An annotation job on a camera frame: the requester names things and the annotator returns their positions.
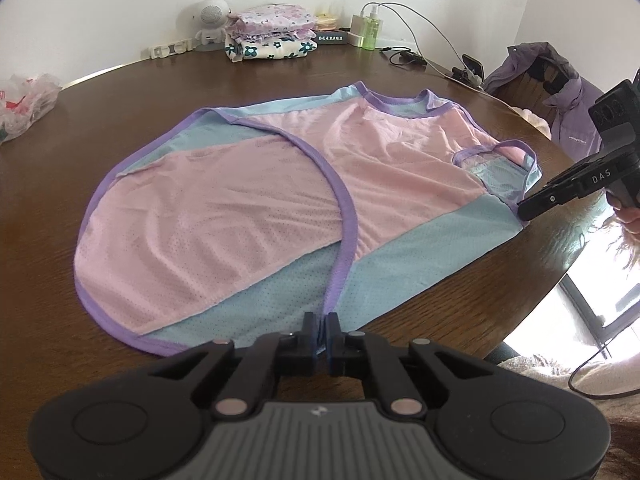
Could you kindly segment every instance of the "wood grain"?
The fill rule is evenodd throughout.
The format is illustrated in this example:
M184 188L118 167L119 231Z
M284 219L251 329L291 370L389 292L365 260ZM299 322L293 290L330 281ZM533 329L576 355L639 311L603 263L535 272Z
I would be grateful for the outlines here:
M78 229L103 176L203 106L328 94L363 80L391 96L423 88L463 104L497 139L538 153L549 178L570 160L510 108L433 73L390 66L378 52L322 46L296 60L232 64L191 52L119 68L60 93L56 108L0 147L0 478L31 480L34 410L52 396L153 359L104 333L82 309L72 261ZM566 272L593 221L594 198L557 207L453 276L367 325L393 343L428 336L483 356ZM283 381L283 398L357 397L353 381Z

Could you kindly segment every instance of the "neckline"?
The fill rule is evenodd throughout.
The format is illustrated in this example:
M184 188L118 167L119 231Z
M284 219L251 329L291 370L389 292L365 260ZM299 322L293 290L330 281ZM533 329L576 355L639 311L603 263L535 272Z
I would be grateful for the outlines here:
M354 86L356 87L356 90L361 95L361 97L367 102L369 107L374 108L375 110L382 112L383 114L405 120L425 119L438 116L454 106L453 101L445 99L442 99L444 101L444 104L435 106L434 100L440 98L437 97L437 95L429 89L422 90L416 97L403 98L386 96L384 94L374 92L373 90L368 89L362 81L355 82ZM398 114L393 108L393 105L410 105L420 102L425 103L425 111L423 114L419 114L414 117L405 117L401 114Z

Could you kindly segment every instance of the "human hand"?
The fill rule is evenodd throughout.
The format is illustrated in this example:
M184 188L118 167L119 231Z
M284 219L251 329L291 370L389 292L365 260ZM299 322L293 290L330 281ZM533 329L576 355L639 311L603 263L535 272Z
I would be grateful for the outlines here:
M623 208L620 200L611 193L607 193L607 202L612 206L614 214L620 220L623 229L637 245L640 245L640 208Z

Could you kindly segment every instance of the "white tile floor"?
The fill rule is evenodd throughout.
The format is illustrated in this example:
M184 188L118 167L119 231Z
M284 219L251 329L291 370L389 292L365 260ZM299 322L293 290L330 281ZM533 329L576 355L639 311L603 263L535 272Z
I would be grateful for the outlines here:
M606 211L599 224L609 214L610 210ZM593 230L584 251L569 270L575 285L606 323L619 313L616 304L618 310L624 307L621 299L626 292L640 283L640 269L631 272L623 269L624 255L616 256L615 251L609 249L617 237L617 232ZM635 301L637 299L631 298L627 303ZM519 354L541 354L569 367L579 365L597 350L584 321L560 286L504 341ZM614 359L640 352L640 319L610 343L609 351Z

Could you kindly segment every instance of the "silver screw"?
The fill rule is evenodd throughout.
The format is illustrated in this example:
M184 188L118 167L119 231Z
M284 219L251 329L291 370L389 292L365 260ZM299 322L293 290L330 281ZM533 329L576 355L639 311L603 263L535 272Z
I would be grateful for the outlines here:
M396 399L391 403L391 411L398 415L416 415L422 411L422 403L415 399Z
M216 403L216 411L221 415L241 415L247 408L242 399L222 399Z

